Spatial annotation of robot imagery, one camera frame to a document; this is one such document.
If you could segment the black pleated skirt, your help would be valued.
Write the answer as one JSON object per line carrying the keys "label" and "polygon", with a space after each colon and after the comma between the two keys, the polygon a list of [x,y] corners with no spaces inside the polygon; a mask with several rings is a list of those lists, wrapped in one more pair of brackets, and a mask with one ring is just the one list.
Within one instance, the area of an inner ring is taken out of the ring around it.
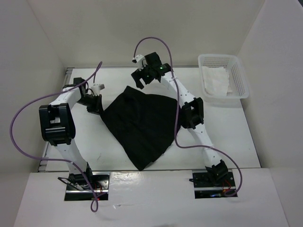
{"label": "black pleated skirt", "polygon": [[144,170],[163,155],[174,141],[177,101],[145,94],[127,86],[106,108],[102,121],[121,144],[132,164]]}

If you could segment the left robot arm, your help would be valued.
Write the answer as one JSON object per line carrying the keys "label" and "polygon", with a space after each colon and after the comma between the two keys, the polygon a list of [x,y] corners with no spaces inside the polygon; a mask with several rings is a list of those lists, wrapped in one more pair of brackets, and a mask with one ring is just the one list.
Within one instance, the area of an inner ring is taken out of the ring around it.
{"label": "left robot arm", "polygon": [[99,115],[101,109],[100,91],[103,84],[87,88],[83,78],[75,78],[65,85],[53,102],[39,107],[42,138],[55,147],[68,160],[68,181],[73,188],[88,189],[94,184],[94,176],[88,162],[82,157],[75,143],[76,127],[71,109],[76,103],[87,107],[87,111]]}

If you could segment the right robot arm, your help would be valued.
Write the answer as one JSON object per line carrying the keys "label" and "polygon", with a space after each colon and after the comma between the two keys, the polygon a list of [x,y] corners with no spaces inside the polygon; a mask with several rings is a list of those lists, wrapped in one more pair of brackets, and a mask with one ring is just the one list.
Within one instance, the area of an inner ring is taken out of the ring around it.
{"label": "right robot arm", "polygon": [[145,56],[136,55],[132,62],[137,65],[137,70],[131,76],[138,88],[144,88],[141,81],[144,81],[147,85],[156,79],[169,91],[177,95],[179,101],[178,125],[187,129],[195,142],[201,146],[207,171],[206,180],[213,186],[219,186],[227,176],[228,168],[220,154],[212,149],[213,143],[206,132],[204,123],[202,98],[192,95],[175,77],[171,66],[161,62],[156,52]]}

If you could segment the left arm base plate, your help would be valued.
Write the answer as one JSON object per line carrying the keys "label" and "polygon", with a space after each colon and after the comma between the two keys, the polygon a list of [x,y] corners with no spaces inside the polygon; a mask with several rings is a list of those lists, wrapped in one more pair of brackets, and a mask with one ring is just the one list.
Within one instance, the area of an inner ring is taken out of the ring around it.
{"label": "left arm base plate", "polygon": [[[91,201],[94,199],[91,189],[84,185],[72,184],[71,178],[58,177],[60,182],[66,185],[65,201]],[[110,173],[108,172],[93,172],[93,183],[91,183],[98,201],[108,200],[108,189],[110,181]]]}

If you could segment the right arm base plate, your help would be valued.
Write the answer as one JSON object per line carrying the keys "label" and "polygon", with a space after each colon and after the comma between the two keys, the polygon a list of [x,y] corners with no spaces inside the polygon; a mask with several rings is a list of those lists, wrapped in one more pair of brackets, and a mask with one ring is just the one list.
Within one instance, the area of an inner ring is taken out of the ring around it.
{"label": "right arm base plate", "polygon": [[236,191],[232,171],[228,171],[223,179],[213,184],[206,170],[194,170],[189,181],[193,183],[196,199],[227,198],[226,194],[233,194]]}

